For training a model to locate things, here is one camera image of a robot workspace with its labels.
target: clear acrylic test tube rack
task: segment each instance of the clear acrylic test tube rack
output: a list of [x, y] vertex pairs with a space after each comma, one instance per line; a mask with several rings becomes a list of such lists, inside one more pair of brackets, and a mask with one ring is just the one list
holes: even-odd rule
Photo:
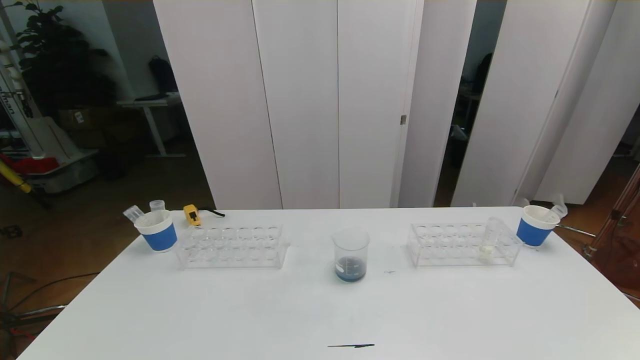
[[183, 268], [282, 268], [282, 226], [191, 226], [176, 253]]
[[486, 242], [487, 223], [412, 224], [407, 247], [413, 264], [416, 267], [513, 266], [522, 241], [503, 221], [492, 219], [491, 243]]

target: paper cup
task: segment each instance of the paper cup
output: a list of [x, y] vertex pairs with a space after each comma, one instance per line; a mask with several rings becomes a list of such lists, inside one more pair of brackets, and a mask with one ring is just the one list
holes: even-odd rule
[[151, 246], [151, 249], [157, 252], [169, 251], [178, 239], [171, 211], [168, 210], [146, 213], [136, 220], [134, 226]]
[[[549, 233], [560, 223], [560, 217], [556, 213], [547, 215], [548, 211], [549, 209], [537, 205], [524, 207], [517, 235], [526, 245], [532, 247], [542, 245]], [[551, 220], [542, 221], [545, 215]]]

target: yellow tape measure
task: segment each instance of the yellow tape measure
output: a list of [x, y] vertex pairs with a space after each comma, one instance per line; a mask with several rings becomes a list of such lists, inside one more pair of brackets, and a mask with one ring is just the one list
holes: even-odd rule
[[200, 215], [198, 214], [198, 208], [193, 204], [187, 205], [183, 208], [184, 216], [190, 225], [200, 226]]

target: potted plant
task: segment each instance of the potted plant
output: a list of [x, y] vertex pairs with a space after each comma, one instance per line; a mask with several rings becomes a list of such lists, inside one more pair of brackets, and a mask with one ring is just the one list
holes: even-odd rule
[[11, 6], [33, 12], [16, 35], [26, 54], [22, 77], [43, 115], [57, 118], [58, 110], [114, 104], [115, 83], [96, 69], [108, 53], [91, 49], [80, 31], [63, 23], [62, 6], [45, 11], [30, 0]]

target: yellow pole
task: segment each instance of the yellow pole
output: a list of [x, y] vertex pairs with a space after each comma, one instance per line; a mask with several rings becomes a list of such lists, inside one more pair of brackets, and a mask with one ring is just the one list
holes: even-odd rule
[[2, 161], [0, 161], [0, 174], [2, 176], [4, 176], [7, 180], [9, 180], [9, 182], [11, 182], [11, 184], [14, 184], [18, 188], [20, 188], [20, 190], [22, 190], [24, 193], [30, 193], [31, 192], [31, 190], [32, 190], [31, 189], [31, 185], [27, 184], [27, 182], [25, 180], [23, 180], [20, 177], [20, 175], [16, 174], [16, 172], [13, 171], [12, 168], [7, 166]]

